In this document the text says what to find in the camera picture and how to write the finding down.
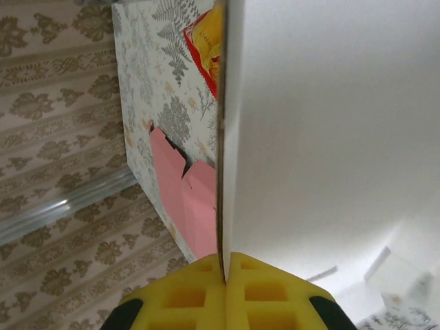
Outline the pink paper box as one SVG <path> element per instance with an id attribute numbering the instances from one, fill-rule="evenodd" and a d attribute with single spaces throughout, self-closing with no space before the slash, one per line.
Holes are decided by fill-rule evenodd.
<path id="1" fill-rule="evenodd" d="M 152 120 L 145 127 L 165 211 L 197 259 L 217 253 L 215 169 L 202 160 L 188 165 Z"/>

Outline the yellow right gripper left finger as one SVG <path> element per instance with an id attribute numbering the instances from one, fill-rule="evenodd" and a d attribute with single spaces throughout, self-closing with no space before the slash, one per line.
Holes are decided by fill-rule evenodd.
<path id="1" fill-rule="evenodd" d="M 217 255 L 127 294 L 100 330 L 226 330 L 226 284 Z"/>

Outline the red snack packet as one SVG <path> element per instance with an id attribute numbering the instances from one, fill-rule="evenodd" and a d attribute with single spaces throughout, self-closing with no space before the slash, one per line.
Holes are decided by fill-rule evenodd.
<path id="1" fill-rule="evenodd" d="M 183 35 L 197 69 L 216 100 L 223 42 L 223 5 L 220 0 L 185 27 Z"/>

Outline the floral table cover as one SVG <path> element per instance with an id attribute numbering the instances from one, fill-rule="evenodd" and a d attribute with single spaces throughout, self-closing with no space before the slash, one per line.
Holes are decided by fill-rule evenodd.
<path id="1" fill-rule="evenodd" d="M 205 161 L 216 171 L 218 225 L 217 99 L 197 69 L 183 30 L 213 7 L 216 0 L 118 0 L 113 8 L 115 45 L 129 168 L 152 201 L 161 220 L 188 259 L 198 261 L 165 211 L 159 192 L 149 130 L 153 121 L 188 165 Z M 217 232 L 217 253 L 219 258 Z"/>

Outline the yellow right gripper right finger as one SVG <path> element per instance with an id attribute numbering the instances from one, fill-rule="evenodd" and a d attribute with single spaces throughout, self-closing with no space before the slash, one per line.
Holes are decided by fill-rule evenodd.
<path id="1" fill-rule="evenodd" d="M 233 252 L 226 330 L 356 330 L 333 296 L 302 278 Z"/>

